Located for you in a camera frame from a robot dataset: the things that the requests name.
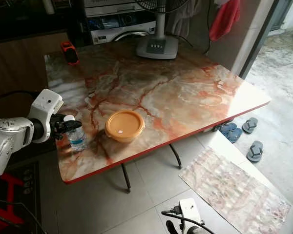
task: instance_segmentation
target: black cable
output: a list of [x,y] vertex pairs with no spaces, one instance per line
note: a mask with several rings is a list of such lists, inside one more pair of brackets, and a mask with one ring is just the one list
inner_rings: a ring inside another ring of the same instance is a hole
[[185,37],[181,36],[181,35],[175,35],[175,34],[168,34],[171,35],[173,37],[178,37],[178,38],[182,38],[185,42],[187,42],[191,47],[193,47],[193,45],[191,44],[190,41],[188,41]]
[[36,222],[36,224],[38,225],[38,227],[40,228],[41,232],[43,234],[47,234],[47,231],[43,230],[40,222],[37,220],[37,218],[34,216],[33,213],[30,212],[30,210],[24,205],[24,203],[22,202],[9,202],[9,201],[4,201],[4,200],[0,200],[0,202],[6,203],[6,204],[10,204],[10,205],[21,205],[24,207],[24,209],[31,215],[31,217],[34,219],[34,221]]
[[192,220],[192,219],[189,219],[189,218],[184,218],[184,217],[180,217],[180,216],[177,216],[177,215],[174,215],[174,214],[170,214],[171,211],[162,211],[162,215],[165,215],[165,216],[169,216],[169,217],[173,217],[173,218],[177,218],[177,219],[180,219],[180,220],[183,220],[183,221],[187,221],[187,222],[190,222],[190,223],[194,223],[195,225],[205,229],[206,231],[208,231],[209,233],[211,234],[215,234],[212,230],[210,230],[209,228],[205,227],[204,225]]
[[[210,6],[211,6],[211,0],[209,0],[209,8],[208,8],[208,11],[207,11],[207,30],[208,30],[208,36],[209,36],[209,12],[210,12]],[[207,48],[207,50],[203,53],[203,54],[206,54],[210,49],[210,38],[209,38],[209,46]]]
[[7,220],[7,219],[5,219],[5,218],[0,217],[0,221],[6,223],[6,224],[8,224],[8,225],[11,225],[11,226],[13,226],[13,227],[21,228],[19,225],[15,224],[15,223],[12,223],[11,221],[9,221],[9,220]]
[[15,91],[11,91],[11,92],[8,92],[5,94],[1,94],[0,99],[5,98],[7,96],[10,96],[12,94],[17,94],[17,93],[29,94],[30,96],[33,97],[33,99],[35,99],[39,95],[39,92],[32,92],[32,91],[27,91],[27,90],[15,90]]

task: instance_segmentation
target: marble-patterned mat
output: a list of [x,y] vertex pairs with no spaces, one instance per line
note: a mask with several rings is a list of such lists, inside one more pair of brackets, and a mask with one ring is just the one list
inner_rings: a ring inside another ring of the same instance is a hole
[[179,176],[242,234],[277,234],[291,205],[208,148]]

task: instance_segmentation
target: plastic water bottle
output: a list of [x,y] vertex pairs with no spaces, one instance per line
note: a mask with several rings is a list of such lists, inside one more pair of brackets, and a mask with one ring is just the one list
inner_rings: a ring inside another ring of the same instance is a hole
[[[64,117],[64,121],[75,120],[72,115]],[[74,151],[82,151],[87,148],[86,135],[82,127],[76,128],[66,133],[70,145]]]

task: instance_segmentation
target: gray flip-flop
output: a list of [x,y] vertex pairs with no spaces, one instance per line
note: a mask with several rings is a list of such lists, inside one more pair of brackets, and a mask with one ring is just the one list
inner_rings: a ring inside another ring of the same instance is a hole
[[251,117],[242,125],[242,129],[246,133],[252,133],[254,128],[257,126],[257,123],[258,123],[258,120],[254,117]]
[[253,142],[252,146],[246,157],[249,161],[258,162],[262,158],[263,154],[263,143],[256,140]]

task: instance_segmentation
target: concrete ground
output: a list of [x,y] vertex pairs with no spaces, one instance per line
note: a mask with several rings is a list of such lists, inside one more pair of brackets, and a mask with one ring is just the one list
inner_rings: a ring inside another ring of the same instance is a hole
[[246,81],[272,101],[234,120],[242,127],[248,118],[258,119],[254,132],[234,145],[246,155],[254,140],[261,141],[263,157],[254,165],[293,204],[293,32],[267,38]]

